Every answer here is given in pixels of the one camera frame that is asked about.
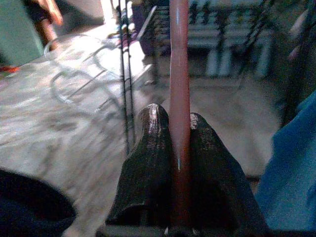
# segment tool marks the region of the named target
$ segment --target red object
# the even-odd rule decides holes
[[[188,75],[188,1],[170,1],[170,119],[173,147],[171,224],[190,227],[190,92]]]
[[[0,72],[8,72],[8,73],[15,73],[19,71],[19,67],[11,67],[11,66],[5,66],[0,68]]]

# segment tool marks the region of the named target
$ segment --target red pole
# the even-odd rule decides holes
[[[188,1],[170,0],[170,135],[173,147],[172,226],[190,226],[190,93]]]

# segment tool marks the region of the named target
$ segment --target concrete floor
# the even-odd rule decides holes
[[[60,188],[78,211],[65,236],[91,237],[111,208],[126,157],[123,120],[90,116],[57,101],[50,80],[59,71],[51,62],[38,60],[2,79],[0,166]],[[190,88],[191,111],[214,127],[247,175],[260,176],[280,124],[273,83],[247,76],[239,88],[239,80],[232,77],[191,78]],[[149,103],[160,103],[168,111],[168,77],[134,95],[136,112]]]

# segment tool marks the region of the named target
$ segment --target tiled floor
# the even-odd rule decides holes
[[[116,193],[125,159],[123,120],[94,118],[58,102],[50,91],[58,71],[39,60],[3,79],[7,85],[0,89],[0,166],[60,188],[78,210],[66,234],[91,237]],[[162,77],[157,86],[135,91],[136,112],[154,102],[168,111],[167,82]],[[247,77],[239,88],[234,78],[191,78],[192,112],[214,127],[248,175],[262,174],[271,157],[271,137],[279,127],[277,98],[269,80]]]

